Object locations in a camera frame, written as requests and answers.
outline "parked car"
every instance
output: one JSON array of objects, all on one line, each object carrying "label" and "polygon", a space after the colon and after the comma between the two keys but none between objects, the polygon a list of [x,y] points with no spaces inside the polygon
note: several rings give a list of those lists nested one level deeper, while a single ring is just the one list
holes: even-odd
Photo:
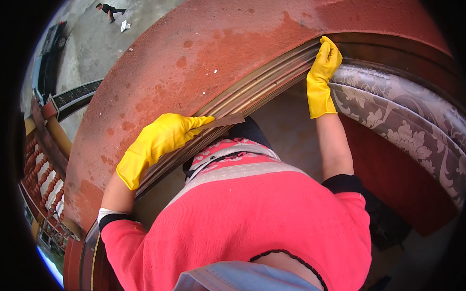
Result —
[{"label": "parked car", "polygon": [[66,24],[67,21],[60,21],[48,29],[41,55],[35,59],[32,90],[41,105],[47,102],[50,94],[56,94],[58,56],[66,44],[63,34]]}]

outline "woman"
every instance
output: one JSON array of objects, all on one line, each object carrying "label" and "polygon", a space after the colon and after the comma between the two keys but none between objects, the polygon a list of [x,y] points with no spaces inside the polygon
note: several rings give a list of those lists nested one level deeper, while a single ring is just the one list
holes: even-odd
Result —
[{"label": "woman", "polygon": [[324,182],[280,161],[248,119],[194,157],[185,187],[150,231],[129,218],[139,179],[213,117],[161,115],[128,148],[99,226],[125,290],[359,290],[369,272],[369,215],[329,79],[342,56],[327,37],[307,76]]}]

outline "black sleeve cuff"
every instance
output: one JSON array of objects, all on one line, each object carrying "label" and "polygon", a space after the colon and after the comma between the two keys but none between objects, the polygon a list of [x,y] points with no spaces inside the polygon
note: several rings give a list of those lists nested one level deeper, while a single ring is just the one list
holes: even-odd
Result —
[{"label": "black sleeve cuff", "polygon": [[122,220],[122,219],[126,219],[126,220],[132,220],[130,219],[130,216],[128,214],[122,214],[122,213],[112,213],[112,214],[107,214],[106,216],[104,216],[101,220],[100,220],[100,223],[99,223],[99,230],[100,232],[102,232],[103,228],[111,223],[112,221],[115,221],[115,220]]},{"label": "black sleeve cuff", "polygon": [[365,193],[367,190],[361,184],[361,179],[356,175],[339,174],[322,182],[322,186],[328,188],[333,194],[343,192]]}]

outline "hand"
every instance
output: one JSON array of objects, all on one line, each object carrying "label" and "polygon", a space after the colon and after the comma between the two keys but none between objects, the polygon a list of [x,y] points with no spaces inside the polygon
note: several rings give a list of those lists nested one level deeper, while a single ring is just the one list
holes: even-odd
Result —
[{"label": "hand", "polygon": [[342,63],[343,57],[327,36],[323,36],[320,42],[321,48],[306,78],[311,118],[317,118],[325,113],[337,113],[328,85],[329,79]]},{"label": "hand", "polygon": [[169,152],[179,149],[199,134],[201,129],[193,129],[215,120],[214,117],[183,117],[175,113],[162,114],[139,134],[126,150],[116,166],[118,176],[130,190],[139,187],[139,179],[145,171]]}]

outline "gray floral fabric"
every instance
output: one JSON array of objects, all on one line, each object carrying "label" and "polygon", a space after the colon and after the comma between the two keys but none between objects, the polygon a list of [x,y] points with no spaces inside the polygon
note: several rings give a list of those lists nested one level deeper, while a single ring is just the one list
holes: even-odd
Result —
[{"label": "gray floral fabric", "polygon": [[399,76],[342,64],[329,84],[337,111],[411,155],[458,208],[466,193],[466,119],[432,91]]}]

